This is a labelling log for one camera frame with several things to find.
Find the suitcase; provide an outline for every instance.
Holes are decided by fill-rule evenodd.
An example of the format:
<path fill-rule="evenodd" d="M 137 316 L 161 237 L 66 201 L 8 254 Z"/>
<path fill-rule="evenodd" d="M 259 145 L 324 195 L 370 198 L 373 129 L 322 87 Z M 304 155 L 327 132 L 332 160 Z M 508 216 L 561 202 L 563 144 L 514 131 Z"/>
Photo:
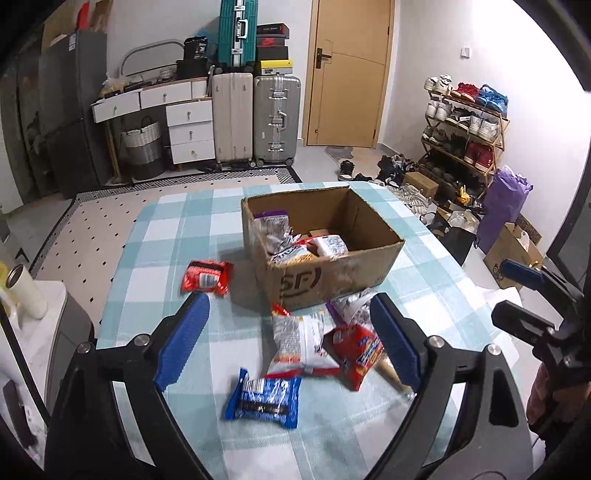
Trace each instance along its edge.
<path fill-rule="evenodd" d="M 252 158 L 252 75 L 224 73 L 212 79 L 213 141 L 217 163 Z"/>
<path fill-rule="evenodd" d="M 296 156 L 300 119 L 300 79 L 268 75 L 254 81 L 254 158 L 292 165 Z"/>
<path fill-rule="evenodd" d="M 223 70 L 252 72 L 258 0 L 222 0 L 217 61 Z"/>

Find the blue plaid tablecloth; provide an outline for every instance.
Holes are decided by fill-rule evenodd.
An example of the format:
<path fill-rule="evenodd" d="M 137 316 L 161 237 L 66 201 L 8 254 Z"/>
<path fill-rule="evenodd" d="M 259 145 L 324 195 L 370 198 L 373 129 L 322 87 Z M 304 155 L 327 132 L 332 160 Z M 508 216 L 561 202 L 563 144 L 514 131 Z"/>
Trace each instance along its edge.
<path fill-rule="evenodd" d="M 139 214 L 125 245 L 103 312 L 98 348 L 124 345 L 174 314 L 186 297 L 179 287 L 191 260 L 235 265 L 229 294 L 210 295 L 209 321 L 178 383 L 164 393 L 187 440 L 216 480 L 361 479 L 408 410 L 406 399 L 371 371 L 357 393 L 335 378 L 303 379 L 298 428 L 292 431 L 255 420 L 222 420 L 240 367 L 248 369 L 251 378 L 262 376 L 275 352 L 268 304 L 243 248 L 240 200 L 333 186 L 343 183 L 164 196 Z M 495 340 L 499 331 L 492 325 L 489 306 L 423 224 L 387 189 L 365 182 L 350 187 L 406 240 L 379 291 L 388 293 L 426 335 L 440 335 L 456 348 L 481 350 Z M 150 461 L 125 389 L 116 384 L 115 391 L 134 452 Z M 450 402 L 431 459 L 444 452 L 456 414 Z"/>

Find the drawer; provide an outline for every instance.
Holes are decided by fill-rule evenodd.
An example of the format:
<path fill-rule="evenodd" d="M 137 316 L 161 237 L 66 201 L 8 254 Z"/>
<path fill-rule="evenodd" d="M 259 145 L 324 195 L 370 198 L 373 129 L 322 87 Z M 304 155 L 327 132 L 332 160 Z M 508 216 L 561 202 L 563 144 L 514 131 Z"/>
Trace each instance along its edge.
<path fill-rule="evenodd" d="M 207 96 L 207 79 L 194 80 L 191 82 L 192 98 Z"/>
<path fill-rule="evenodd" d="M 216 158 L 213 140 L 171 145 L 170 148 L 173 153 L 174 164 Z"/>
<path fill-rule="evenodd" d="M 213 120 L 212 101 L 187 102 L 166 107 L 168 126 L 210 122 Z"/>
<path fill-rule="evenodd" d="M 142 90 L 142 108 L 185 102 L 191 99 L 191 82 L 172 83 Z"/>
<path fill-rule="evenodd" d="M 92 107 L 95 122 L 98 124 L 116 116 L 139 111 L 139 92 L 127 92 L 107 98 Z"/>
<path fill-rule="evenodd" d="M 175 125 L 168 128 L 168 133 L 170 134 L 171 145 L 213 140 L 213 122 Z"/>

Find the gray appliance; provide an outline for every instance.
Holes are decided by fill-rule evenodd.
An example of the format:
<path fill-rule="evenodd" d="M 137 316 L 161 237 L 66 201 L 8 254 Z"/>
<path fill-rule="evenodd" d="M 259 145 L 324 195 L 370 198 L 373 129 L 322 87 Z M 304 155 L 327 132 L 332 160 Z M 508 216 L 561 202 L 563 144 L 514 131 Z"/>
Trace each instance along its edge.
<path fill-rule="evenodd" d="M 39 58 L 41 134 L 66 198 L 100 189 L 113 174 L 104 131 L 90 109 L 106 77 L 106 38 L 78 30 Z"/>

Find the teal suitcase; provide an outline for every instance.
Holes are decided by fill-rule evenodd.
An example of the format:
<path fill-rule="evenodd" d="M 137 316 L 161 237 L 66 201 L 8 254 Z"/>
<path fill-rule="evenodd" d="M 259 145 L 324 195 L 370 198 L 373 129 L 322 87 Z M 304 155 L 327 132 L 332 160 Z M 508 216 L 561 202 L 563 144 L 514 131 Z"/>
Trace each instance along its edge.
<path fill-rule="evenodd" d="M 258 0 L 222 0 L 217 46 L 218 67 L 252 73 L 256 56 Z"/>

